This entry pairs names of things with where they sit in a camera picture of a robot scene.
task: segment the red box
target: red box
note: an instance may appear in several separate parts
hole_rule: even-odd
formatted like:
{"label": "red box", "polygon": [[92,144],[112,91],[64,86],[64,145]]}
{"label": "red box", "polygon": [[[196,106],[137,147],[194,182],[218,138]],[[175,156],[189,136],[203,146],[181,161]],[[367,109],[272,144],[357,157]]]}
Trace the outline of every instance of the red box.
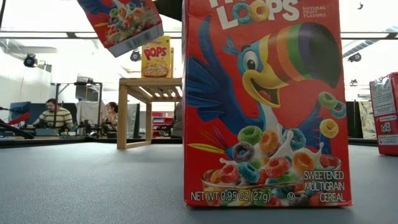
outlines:
{"label": "red box", "polygon": [[380,154],[398,155],[398,72],[370,82]]}
{"label": "red box", "polygon": [[186,0],[189,206],[351,205],[338,0]]}
{"label": "red box", "polygon": [[152,0],[78,0],[99,40],[115,57],[163,35]]}

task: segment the table surface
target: table surface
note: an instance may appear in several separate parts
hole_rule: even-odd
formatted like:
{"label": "table surface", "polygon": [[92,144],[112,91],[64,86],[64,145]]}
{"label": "table surface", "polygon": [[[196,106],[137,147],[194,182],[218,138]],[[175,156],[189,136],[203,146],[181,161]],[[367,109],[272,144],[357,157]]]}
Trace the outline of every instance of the table surface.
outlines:
{"label": "table surface", "polygon": [[183,204],[181,145],[0,149],[0,223],[396,223],[398,157],[349,154],[352,207],[199,209]]}

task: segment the cable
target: cable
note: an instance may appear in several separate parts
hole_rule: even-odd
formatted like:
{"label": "cable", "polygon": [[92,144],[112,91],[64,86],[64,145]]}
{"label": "cable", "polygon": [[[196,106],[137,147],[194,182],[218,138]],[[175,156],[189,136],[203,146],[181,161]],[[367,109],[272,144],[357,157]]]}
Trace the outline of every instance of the cable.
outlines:
{"label": "cable", "polygon": [[2,18],[4,16],[5,8],[6,8],[6,0],[2,0],[1,9],[0,9],[0,30],[1,30]]}

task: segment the security camera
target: security camera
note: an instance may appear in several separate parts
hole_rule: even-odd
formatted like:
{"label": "security camera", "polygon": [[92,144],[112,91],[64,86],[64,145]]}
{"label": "security camera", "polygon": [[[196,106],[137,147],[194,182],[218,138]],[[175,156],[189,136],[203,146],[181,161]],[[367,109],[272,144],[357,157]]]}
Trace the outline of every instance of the security camera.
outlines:
{"label": "security camera", "polygon": [[356,53],[348,58],[349,62],[359,62],[362,59],[362,55],[360,53]]}
{"label": "security camera", "polygon": [[137,49],[132,51],[130,60],[132,60],[133,62],[138,62],[139,60],[141,60],[141,54]]}
{"label": "security camera", "polygon": [[36,55],[35,54],[27,54],[27,56],[24,60],[24,65],[28,68],[37,67]]}
{"label": "security camera", "polygon": [[349,83],[350,86],[357,86],[358,85],[358,81],[356,81],[356,79],[351,80]]}

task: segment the froot loops logo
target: froot loops logo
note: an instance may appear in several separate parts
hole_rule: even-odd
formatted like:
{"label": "froot loops logo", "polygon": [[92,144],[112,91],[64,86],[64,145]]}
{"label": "froot loops logo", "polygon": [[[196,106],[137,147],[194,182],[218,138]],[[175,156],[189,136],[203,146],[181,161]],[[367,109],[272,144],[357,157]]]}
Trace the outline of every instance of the froot loops logo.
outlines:
{"label": "froot loops logo", "polygon": [[[288,21],[296,21],[300,17],[300,11],[294,6],[298,0],[255,0],[248,4],[246,0],[209,0],[211,8],[216,8],[218,18],[222,28],[230,29],[239,25],[247,25],[252,22],[262,22],[266,20],[275,20],[275,14],[282,12],[282,17]],[[227,17],[224,4],[234,3],[232,8],[232,20]]]}

